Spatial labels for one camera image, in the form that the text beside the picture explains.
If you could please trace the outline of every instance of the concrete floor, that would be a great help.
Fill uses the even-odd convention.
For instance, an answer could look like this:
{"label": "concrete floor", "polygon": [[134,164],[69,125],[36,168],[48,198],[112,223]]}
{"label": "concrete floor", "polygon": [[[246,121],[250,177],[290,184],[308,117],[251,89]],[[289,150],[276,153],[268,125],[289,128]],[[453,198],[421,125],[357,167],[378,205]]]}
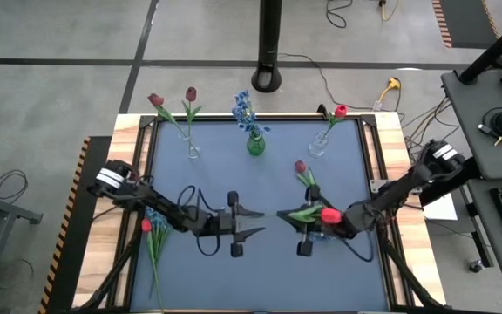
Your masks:
{"label": "concrete floor", "polygon": [[[502,0],[487,3],[502,33]],[[149,4],[150,0],[0,0],[0,58],[133,59]],[[386,24],[380,22],[377,3],[356,0],[342,11],[349,24],[345,30],[326,21],[324,6],[321,0],[284,2],[281,52],[307,54],[318,61],[426,64],[465,64],[481,53],[443,46],[431,0],[402,0]],[[254,60],[258,15],[256,0],[161,0],[144,58]],[[22,284],[0,291],[0,309],[37,310],[82,139],[112,134],[130,70],[130,66],[0,65],[0,174],[12,168],[24,170],[30,185],[17,205],[44,213],[42,224],[19,222],[13,230],[2,260],[3,266],[11,266],[0,271],[0,280]],[[252,90],[252,72],[143,67],[129,112],[150,113],[146,100],[150,92],[166,96],[167,106],[179,108],[183,92],[193,85],[199,89],[202,112],[225,113],[236,92]],[[332,106],[316,69],[281,72],[284,80],[278,92],[250,91],[258,111],[310,112],[321,103]],[[388,77],[400,78],[404,90],[399,111],[407,115],[405,121],[444,96],[442,71],[324,73],[336,100],[352,106],[372,106]],[[392,109],[396,96],[390,94],[384,108]],[[451,109],[442,113],[442,120],[456,123]],[[448,132],[446,126],[432,125],[426,139],[440,139]],[[448,141],[470,155],[460,131]],[[464,262],[477,256],[472,242],[438,226],[431,226],[430,232],[448,303],[460,309],[502,312],[499,269],[469,273]],[[33,279],[15,262],[18,258],[32,262]]]}

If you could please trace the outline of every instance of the blue table surface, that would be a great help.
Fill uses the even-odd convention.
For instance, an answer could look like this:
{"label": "blue table surface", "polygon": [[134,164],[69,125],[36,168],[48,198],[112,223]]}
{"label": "blue table surface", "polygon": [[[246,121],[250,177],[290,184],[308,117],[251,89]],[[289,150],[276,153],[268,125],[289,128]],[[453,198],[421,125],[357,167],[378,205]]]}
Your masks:
{"label": "blue table surface", "polygon": [[[158,274],[165,309],[253,311],[386,311],[387,299],[374,233],[362,233],[349,243],[366,263],[341,242],[316,242],[311,257],[298,256],[301,235],[275,212],[304,203],[305,187],[296,178],[294,163],[303,160],[315,172],[323,195],[339,209],[369,198],[368,182],[357,122],[337,124],[321,158],[308,154],[323,121],[268,121],[263,155],[251,156],[247,134],[234,122],[194,122],[193,143],[200,157],[187,158],[187,142],[177,129],[162,123],[153,163],[154,188],[176,201],[187,185],[201,188],[213,208],[227,208],[227,192],[236,190],[240,203],[265,213],[260,219],[241,218],[240,229],[266,227],[244,243],[244,256],[232,258],[232,236],[221,237],[214,256],[203,256],[193,234],[173,231],[159,261]],[[215,247],[214,237],[203,238],[206,252]],[[140,244],[132,310],[159,309],[146,236]]]}

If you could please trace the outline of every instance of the green glass vase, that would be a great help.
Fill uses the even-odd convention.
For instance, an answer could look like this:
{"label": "green glass vase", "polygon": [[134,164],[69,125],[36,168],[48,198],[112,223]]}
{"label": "green glass vase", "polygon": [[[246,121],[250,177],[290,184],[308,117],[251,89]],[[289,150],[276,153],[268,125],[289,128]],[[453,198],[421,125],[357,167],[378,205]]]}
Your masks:
{"label": "green glass vase", "polygon": [[250,154],[258,156],[265,151],[266,147],[267,143],[265,143],[262,133],[249,132],[248,151]]}

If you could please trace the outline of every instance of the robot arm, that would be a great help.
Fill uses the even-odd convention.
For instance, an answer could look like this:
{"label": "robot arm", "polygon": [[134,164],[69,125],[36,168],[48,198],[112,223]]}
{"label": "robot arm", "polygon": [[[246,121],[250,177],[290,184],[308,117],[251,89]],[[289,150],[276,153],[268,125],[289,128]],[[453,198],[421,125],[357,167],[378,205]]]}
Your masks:
{"label": "robot arm", "polygon": [[97,197],[112,199],[115,205],[124,209],[152,208],[162,214],[173,229],[179,232],[191,231],[197,239],[203,236],[216,236],[220,241],[221,235],[232,235],[234,237],[231,244],[232,257],[243,256],[241,243],[264,229],[237,230],[238,215],[262,216],[264,214],[245,209],[239,203],[239,196],[235,191],[227,194],[227,203],[232,209],[231,213],[224,208],[209,208],[208,212],[194,205],[179,205],[158,193],[147,181],[141,180],[137,171],[121,160],[109,160],[98,173],[96,182],[89,187],[89,191]]}
{"label": "robot arm", "polygon": [[352,239],[364,230],[377,228],[380,247],[392,259],[420,302],[424,306],[443,308],[443,305],[433,299],[424,289],[389,241],[386,223],[387,217],[396,216],[398,209],[405,204],[412,189],[426,186],[434,181],[449,180],[462,169],[464,161],[465,158],[446,142],[432,140],[425,145],[419,155],[418,162],[410,168],[407,174],[397,181],[382,186],[372,200],[351,204],[345,212],[340,213],[338,222],[325,222],[322,215],[318,215],[319,217],[314,222],[298,222],[291,218],[291,213],[307,210],[319,203],[324,207],[333,208],[322,197],[318,186],[308,188],[306,191],[307,203],[301,208],[279,211],[277,215],[290,223],[298,232],[304,234],[304,239],[297,246],[297,255],[299,256],[310,256],[312,253],[309,232],[328,233],[345,242],[346,239]]}

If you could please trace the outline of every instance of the white paper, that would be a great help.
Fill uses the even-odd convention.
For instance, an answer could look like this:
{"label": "white paper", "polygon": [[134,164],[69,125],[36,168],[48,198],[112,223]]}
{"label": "white paper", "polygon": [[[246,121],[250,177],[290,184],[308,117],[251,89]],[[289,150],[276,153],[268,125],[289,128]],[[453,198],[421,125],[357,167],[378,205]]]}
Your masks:
{"label": "white paper", "polygon": [[451,194],[444,195],[425,205],[424,216],[427,219],[457,220],[457,211],[454,209]]}

